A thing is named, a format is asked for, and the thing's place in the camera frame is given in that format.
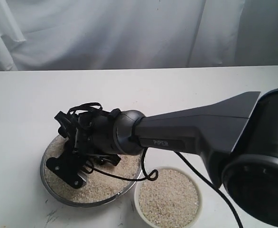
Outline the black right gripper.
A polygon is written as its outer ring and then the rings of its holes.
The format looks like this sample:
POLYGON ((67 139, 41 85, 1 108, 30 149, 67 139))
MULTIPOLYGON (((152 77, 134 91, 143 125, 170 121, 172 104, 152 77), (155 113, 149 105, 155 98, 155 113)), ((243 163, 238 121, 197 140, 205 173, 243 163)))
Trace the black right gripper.
POLYGON ((67 139, 58 161, 69 167, 79 167, 87 161, 98 165, 109 163, 117 166, 120 162, 118 155, 102 152, 93 145, 93 119, 105 117, 107 114, 102 110, 82 110, 79 114, 76 111, 58 112, 55 116, 55 120, 60 123, 58 133, 67 139))

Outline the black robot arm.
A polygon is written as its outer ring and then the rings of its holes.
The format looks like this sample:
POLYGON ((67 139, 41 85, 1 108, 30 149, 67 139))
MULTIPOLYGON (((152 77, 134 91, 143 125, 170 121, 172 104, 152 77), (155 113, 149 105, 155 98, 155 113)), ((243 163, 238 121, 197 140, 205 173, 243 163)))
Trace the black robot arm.
POLYGON ((214 190, 224 186, 228 205, 278 227, 278 89, 150 117, 86 103, 55 119, 66 143, 46 166, 74 189, 86 184, 95 163, 117 165, 123 154, 144 157, 148 148, 196 154, 206 183, 214 190))

